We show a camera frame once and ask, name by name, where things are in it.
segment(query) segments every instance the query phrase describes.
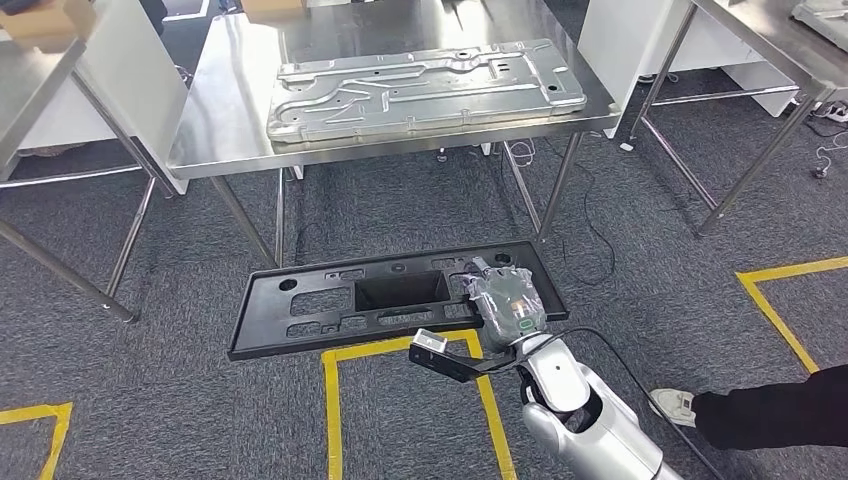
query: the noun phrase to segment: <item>yellow tape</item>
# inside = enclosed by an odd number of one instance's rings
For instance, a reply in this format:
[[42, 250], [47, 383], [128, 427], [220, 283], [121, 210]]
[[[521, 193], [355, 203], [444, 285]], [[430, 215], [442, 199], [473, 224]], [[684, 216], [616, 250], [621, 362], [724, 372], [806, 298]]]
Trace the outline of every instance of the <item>yellow tape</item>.
[[818, 262], [767, 268], [765, 270], [737, 275], [745, 275], [748, 280], [757, 283], [765, 280], [777, 280], [779, 278], [795, 277], [797, 275], [805, 275], [807, 273], [826, 272], [828, 270], [836, 270], [837, 268], [845, 267], [848, 267], [848, 257], [830, 258], [827, 260], [820, 260]]
[[[472, 357], [483, 357], [483, 348], [480, 345], [479, 338], [477, 338], [476, 331], [462, 330], [440, 335], [450, 341], [465, 340]], [[327, 392], [327, 476], [329, 480], [342, 480], [342, 421], [338, 362], [406, 350], [410, 343], [412, 343], [412, 337], [394, 338], [382, 342], [329, 350], [321, 355], [321, 362], [324, 364], [324, 384]], [[503, 480], [518, 480], [500, 412], [498, 412], [498, 405], [495, 401], [492, 382], [488, 377], [478, 378], [477, 388], [480, 390], [483, 410], [486, 412], [486, 421], [489, 425], [489, 434], [492, 437], [501, 477]]]
[[51, 480], [53, 478], [53, 473], [56, 471], [56, 464], [59, 462], [59, 453], [62, 451], [62, 445], [65, 443], [65, 435], [68, 433], [73, 406], [74, 404], [69, 402], [62, 405], [36, 405], [0, 412], [0, 425], [56, 417], [56, 425], [53, 427], [53, 439], [50, 442], [50, 454], [47, 456], [47, 462], [44, 463], [44, 467], [41, 468], [41, 474], [38, 476], [39, 480]]
[[[468, 342], [468, 353], [474, 358], [483, 358], [483, 347], [477, 332], [468, 330], [470, 334], [466, 338]], [[515, 474], [515, 465], [512, 463], [512, 454], [509, 452], [509, 444], [506, 441], [506, 432], [501, 422], [501, 413], [495, 401], [495, 391], [492, 389], [492, 381], [488, 376], [477, 379], [477, 388], [480, 390], [480, 399], [483, 401], [483, 411], [486, 412], [486, 421], [489, 422], [489, 435], [492, 437], [492, 446], [495, 448], [495, 456], [498, 458], [498, 467], [501, 469], [503, 480], [518, 480]]]
[[321, 354], [327, 392], [327, 471], [329, 480], [342, 478], [342, 411], [339, 369], [333, 351]]
[[778, 332], [783, 336], [786, 340], [786, 343], [789, 344], [789, 347], [792, 348], [792, 351], [795, 352], [795, 355], [798, 355], [798, 358], [801, 359], [801, 363], [804, 364], [804, 367], [809, 370], [810, 373], [815, 373], [819, 371], [819, 366], [813, 360], [813, 357], [807, 352], [807, 349], [801, 345], [801, 342], [798, 341], [798, 338], [792, 333], [792, 330], [786, 325], [786, 322], [780, 318], [780, 315], [777, 314], [774, 308], [772, 308], [771, 304], [766, 300], [766, 297], [763, 296], [763, 293], [757, 288], [756, 281], [754, 278], [757, 278], [755, 275], [750, 273], [737, 273], [736, 277], [739, 278], [739, 281], [742, 282], [742, 286], [745, 287], [745, 290], [748, 291], [748, 294], [751, 295], [751, 298], [754, 299], [754, 302], [760, 307], [760, 310], [766, 315], [766, 317], [771, 321], [774, 328], [777, 329]]

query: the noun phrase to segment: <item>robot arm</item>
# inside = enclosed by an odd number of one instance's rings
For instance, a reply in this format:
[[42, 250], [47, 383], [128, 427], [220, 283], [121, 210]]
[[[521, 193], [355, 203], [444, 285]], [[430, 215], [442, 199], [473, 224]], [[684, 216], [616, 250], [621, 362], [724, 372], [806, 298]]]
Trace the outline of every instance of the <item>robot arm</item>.
[[530, 272], [490, 268], [479, 258], [474, 264], [480, 274], [469, 276], [466, 288], [483, 317], [484, 342], [502, 355], [493, 360], [452, 355], [445, 351], [446, 339], [422, 329], [410, 345], [410, 360], [460, 382], [515, 368], [522, 379], [524, 424], [581, 479], [680, 479], [633, 410], [577, 362], [565, 342], [544, 333], [544, 310]]

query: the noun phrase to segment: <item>black cable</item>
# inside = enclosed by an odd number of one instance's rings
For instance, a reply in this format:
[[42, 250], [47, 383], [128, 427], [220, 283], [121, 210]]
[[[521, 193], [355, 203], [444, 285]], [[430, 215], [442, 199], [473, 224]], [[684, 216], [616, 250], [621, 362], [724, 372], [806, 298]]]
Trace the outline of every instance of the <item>black cable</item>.
[[616, 358], [618, 358], [618, 361], [621, 363], [621, 366], [624, 367], [624, 370], [627, 372], [628, 375], [630, 375], [630, 378], [633, 379], [633, 382], [636, 383], [636, 385], [639, 387], [639, 390], [642, 391], [642, 393], [645, 395], [645, 398], [647, 398], [648, 401], [651, 403], [651, 405], [654, 406], [654, 408], [660, 414], [660, 416], [663, 418], [663, 420], [665, 420], [666, 423], [668, 423], [669, 426], [671, 426], [671, 428], [677, 433], [677, 435], [680, 437], [680, 439], [683, 440], [683, 443], [685, 443], [686, 446], [689, 447], [689, 450], [691, 450], [692, 453], [696, 457], [698, 457], [698, 460], [700, 460], [701, 463], [703, 463], [704, 466], [707, 467], [707, 470], [709, 470], [710, 473], [712, 473], [715, 478], [717, 478], [718, 480], [724, 480], [724, 477], [713, 466], [713, 464], [710, 463], [709, 460], [707, 460], [707, 457], [705, 457], [704, 454], [701, 453], [700, 450], [698, 450], [698, 447], [696, 447], [695, 444], [692, 443], [692, 441], [689, 440], [689, 438], [680, 430], [680, 428], [673, 421], [671, 421], [671, 418], [668, 417], [668, 414], [665, 413], [665, 410], [663, 410], [662, 407], [657, 403], [657, 401], [654, 400], [654, 397], [651, 396], [651, 392], [649, 392], [648, 389], [645, 388], [645, 386], [642, 384], [642, 382], [639, 381], [639, 379], [636, 377], [636, 374], [634, 374], [633, 370], [630, 369], [630, 365], [628, 365], [627, 362], [624, 361], [624, 358], [622, 358], [621, 354], [618, 353], [618, 350], [616, 350], [615, 347], [612, 346], [612, 343], [610, 343], [610, 341], [607, 340], [606, 337], [604, 337], [604, 335], [601, 332], [599, 332], [598, 330], [595, 330], [594, 328], [591, 328], [591, 327], [576, 327], [576, 328], [572, 328], [570, 330], [566, 330], [564, 332], [559, 332], [559, 333], [551, 336], [550, 338], [548, 338], [544, 342], [540, 343], [539, 345], [536, 345], [535, 347], [531, 348], [529, 352], [522, 355], [522, 358], [526, 359], [526, 358], [532, 356], [534, 353], [538, 352], [539, 350], [547, 347], [551, 343], [562, 339], [566, 335], [570, 335], [572, 333], [577, 333], [577, 332], [591, 333], [592, 335], [595, 335], [596, 337], [600, 338], [601, 341], [603, 341], [607, 345], [607, 347], [609, 347], [609, 349], [616, 356]]
[[[542, 139], [545, 140], [545, 143], [548, 144], [548, 147], [550, 147], [550, 149], [553, 150], [553, 152], [555, 154], [559, 155], [562, 158], [562, 160], [565, 161], [565, 154], [564, 153], [562, 153], [562, 154], [559, 153], [557, 151], [557, 149], [553, 146], [553, 144], [551, 144], [550, 140], [547, 139], [547, 137], [542, 137]], [[583, 165], [580, 165], [577, 162], [574, 162], [574, 165], [577, 168], [579, 168], [580, 170], [582, 170], [583, 173], [589, 175], [589, 178], [591, 179], [589, 186], [586, 188], [586, 192], [584, 192], [584, 194], [583, 194], [583, 218], [586, 219], [586, 224], [589, 225], [589, 230], [592, 231], [592, 234], [595, 235], [595, 237], [597, 237], [598, 239], [600, 239], [602, 242], [604, 242], [606, 244], [607, 248], [610, 251], [610, 261], [609, 261], [609, 271], [606, 274], [604, 274], [600, 279], [595, 280], [595, 281], [586, 280], [586, 279], [580, 277], [580, 275], [577, 275], [576, 273], [571, 272], [570, 270], [569, 270], [569, 273], [571, 273], [571, 275], [574, 278], [576, 278], [577, 281], [582, 283], [583, 285], [588, 285], [590, 287], [597, 287], [598, 285], [606, 282], [607, 280], [610, 279], [610, 277], [615, 275], [615, 264], [616, 264], [616, 260], [617, 260], [617, 254], [616, 254], [616, 251], [615, 251], [615, 247], [612, 245], [612, 243], [609, 240], [607, 240], [607, 238], [598, 230], [597, 227], [595, 227], [595, 223], [592, 222], [591, 218], [589, 218], [589, 194], [592, 193], [592, 189], [595, 187], [595, 182], [597, 181], [597, 177], [595, 177], [595, 174], [592, 173], [588, 168], [584, 167]], [[562, 239], [562, 241], [560, 242], [560, 247], [562, 249], [562, 261], [566, 264], [566, 267], [567, 267], [568, 266], [568, 257], [565, 254], [565, 239]]]

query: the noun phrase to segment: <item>aluminum plate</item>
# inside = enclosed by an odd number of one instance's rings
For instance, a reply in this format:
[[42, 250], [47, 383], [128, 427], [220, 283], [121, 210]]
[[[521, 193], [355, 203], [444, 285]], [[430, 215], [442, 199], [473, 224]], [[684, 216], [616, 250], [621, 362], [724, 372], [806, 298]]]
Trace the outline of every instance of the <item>aluminum plate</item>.
[[548, 39], [286, 64], [268, 137], [298, 143], [546, 118], [586, 96]]
[[848, 2], [806, 0], [792, 10], [792, 16], [848, 52]]

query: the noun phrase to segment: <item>hole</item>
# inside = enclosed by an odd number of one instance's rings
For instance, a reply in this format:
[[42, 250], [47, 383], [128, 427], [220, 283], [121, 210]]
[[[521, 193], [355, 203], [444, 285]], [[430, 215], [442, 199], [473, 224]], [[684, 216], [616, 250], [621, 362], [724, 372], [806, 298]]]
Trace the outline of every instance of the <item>hole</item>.
[[358, 312], [450, 300], [450, 291], [441, 272], [407, 273], [358, 280], [354, 291]]
[[433, 319], [433, 312], [427, 310], [424, 312], [403, 313], [400, 315], [382, 315], [377, 319], [380, 325], [399, 325], [403, 323], [419, 323], [428, 322]]
[[339, 325], [340, 332], [352, 332], [356, 330], [365, 330], [368, 327], [368, 323], [365, 321], [365, 317], [347, 317], [342, 319], [341, 325]]
[[315, 315], [350, 308], [350, 288], [339, 287], [317, 292], [295, 295], [292, 299], [291, 314], [294, 317]]
[[445, 305], [445, 316], [448, 318], [466, 318], [474, 315], [465, 303]]
[[345, 270], [344, 272], [339, 274], [339, 277], [342, 280], [359, 280], [360, 278], [365, 278], [365, 270], [361, 268], [357, 268], [355, 270]]
[[495, 261], [501, 265], [509, 265], [510, 263], [512, 263], [512, 257], [510, 257], [509, 254], [506, 253], [499, 253], [495, 255]]
[[433, 268], [436, 270], [446, 270], [448, 268], [453, 268], [456, 265], [456, 260], [453, 258], [437, 258], [432, 262]]
[[321, 333], [321, 324], [318, 322], [304, 322], [290, 325], [286, 329], [289, 338], [314, 337]]
[[292, 290], [296, 286], [297, 286], [297, 280], [295, 280], [293, 278], [287, 278], [287, 279], [283, 280], [282, 282], [280, 282], [280, 290], [282, 290], [284, 292], [288, 292], [289, 290]]

